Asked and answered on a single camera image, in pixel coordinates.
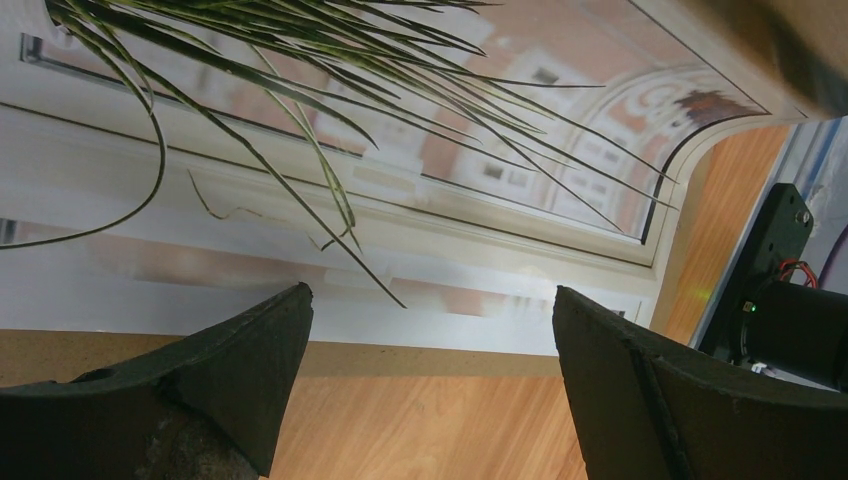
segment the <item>green plant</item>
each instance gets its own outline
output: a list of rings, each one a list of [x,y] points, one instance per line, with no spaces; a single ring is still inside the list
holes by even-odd
[[[533,159],[531,154],[540,155],[552,162],[564,165],[579,165],[634,190],[652,201],[662,203],[653,195],[642,192],[599,170],[590,163],[546,142],[541,138],[541,134],[544,132],[511,113],[507,108],[507,106],[520,107],[539,115],[556,118],[584,129],[592,135],[601,137],[611,145],[615,145],[612,140],[599,132],[579,125],[544,105],[515,93],[511,88],[517,85],[530,85],[537,88],[591,88],[591,86],[534,85],[475,74],[434,53],[429,47],[438,46],[464,50],[474,55],[485,55],[478,47],[436,27],[387,13],[380,8],[382,5],[402,5],[409,9],[429,11],[440,11],[439,9],[473,10],[477,7],[487,6],[484,2],[474,0],[45,0],[45,2],[53,21],[66,28],[86,48],[100,57],[144,105],[150,115],[159,142],[159,174],[154,188],[145,201],[128,215],[115,222],[65,237],[7,245],[2,248],[54,243],[90,235],[129,219],[149,204],[161,185],[167,155],[166,141],[154,108],[152,83],[161,86],[170,95],[240,142],[299,205],[320,224],[330,235],[332,241],[354,258],[371,278],[401,305],[400,300],[370,271],[360,255],[343,241],[342,237],[350,237],[361,253],[354,232],[356,226],[354,211],[347,199],[344,187],[322,152],[321,145],[315,137],[303,108],[312,108],[335,118],[354,129],[371,143],[373,143],[373,139],[366,130],[367,125],[357,125],[354,121],[324,103],[321,100],[322,98],[346,102],[360,108],[379,112],[397,121],[454,142],[463,148],[475,150],[497,161],[541,172],[561,188],[577,197],[615,228],[618,228],[618,226],[612,220],[549,173],[539,162]],[[369,23],[359,16],[358,12],[371,14],[381,21],[387,22],[392,28],[382,28]],[[261,60],[265,68],[255,68],[238,59],[224,56],[213,46],[175,27],[174,25],[179,25],[175,22],[209,29],[231,39],[244,42]],[[327,186],[332,192],[332,197],[343,221],[344,230],[340,233],[334,232],[304,201],[290,182],[247,139],[221,121],[214,112],[199,104],[190,95],[169,82],[168,79],[134,58],[122,43],[122,35],[140,37],[186,58],[202,62],[263,88],[269,96],[269,101],[273,101],[286,113],[313,146],[316,158],[323,169]],[[362,102],[347,98],[288,79],[284,74],[278,72],[266,58],[267,52],[273,52],[311,65],[350,90],[362,95],[368,101]],[[475,145],[473,142],[476,139],[465,132],[397,106],[397,102],[394,101],[398,99],[396,94],[361,72],[367,72],[371,78],[387,82],[409,94],[434,102],[472,124],[483,127],[518,153],[526,164],[516,164],[493,155]],[[294,108],[286,104],[282,98],[292,102]],[[661,171],[636,155],[622,147],[618,148],[647,165],[658,175],[666,177]],[[542,153],[539,150],[545,150],[548,153]]]

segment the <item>black cylinder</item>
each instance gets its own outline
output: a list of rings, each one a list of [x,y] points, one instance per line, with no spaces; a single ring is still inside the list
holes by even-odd
[[[774,282],[744,325],[743,349],[754,360],[848,391],[848,295]]]

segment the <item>white plant pot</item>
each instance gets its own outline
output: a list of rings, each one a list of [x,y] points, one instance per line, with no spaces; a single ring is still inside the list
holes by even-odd
[[[0,0],[0,29],[26,33],[59,48],[79,45],[72,35],[53,24],[44,0]]]

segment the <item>mounting hole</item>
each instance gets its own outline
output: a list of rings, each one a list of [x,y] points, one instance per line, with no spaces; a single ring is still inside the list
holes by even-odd
[[[103,380],[104,378],[109,378],[115,375],[115,370],[111,368],[98,368],[97,370],[92,370],[90,372],[83,373],[79,377],[73,379],[71,383],[84,383],[84,382],[93,382],[95,380]]]

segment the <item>screw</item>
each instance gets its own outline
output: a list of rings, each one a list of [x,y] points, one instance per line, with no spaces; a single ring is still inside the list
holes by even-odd
[[[807,224],[813,218],[807,210],[801,210],[795,215],[795,221],[798,223]]]

